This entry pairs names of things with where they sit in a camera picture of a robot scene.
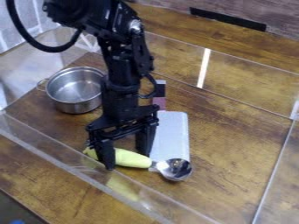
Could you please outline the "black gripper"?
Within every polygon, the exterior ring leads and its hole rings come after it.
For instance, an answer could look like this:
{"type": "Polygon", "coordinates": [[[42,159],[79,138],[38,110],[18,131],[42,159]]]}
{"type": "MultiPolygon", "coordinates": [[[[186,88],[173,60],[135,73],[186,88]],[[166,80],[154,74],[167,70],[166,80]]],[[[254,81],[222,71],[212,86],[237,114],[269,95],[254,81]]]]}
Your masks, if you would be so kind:
{"type": "Polygon", "coordinates": [[[102,116],[87,126],[89,143],[95,144],[99,161],[111,171],[117,166],[115,140],[135,134],[138,152],[150,156],[159,125],[157,104],[105,105],[102,116]]]}

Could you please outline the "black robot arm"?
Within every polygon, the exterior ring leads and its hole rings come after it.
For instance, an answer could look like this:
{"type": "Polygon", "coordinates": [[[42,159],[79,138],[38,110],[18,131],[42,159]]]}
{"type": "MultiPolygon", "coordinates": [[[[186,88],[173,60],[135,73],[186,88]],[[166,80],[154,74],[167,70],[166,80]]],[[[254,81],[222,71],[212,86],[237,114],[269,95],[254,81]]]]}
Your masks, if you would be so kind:
{"type": "Polygon", "coordinates": [[[139,104],[142,99],[155,96],[155,93],[139,94],[142,79],[153,81],[155,70],[142,19],[122,0],[45,0],[43,10],[54,22],[98,38],[107,78],[101,83],[103,114],[87,126],[89,146],[113,170],[117,166],[114,142],[135,135],[137,149],[147,156],[159,125],[159,106],[139,104]]]}

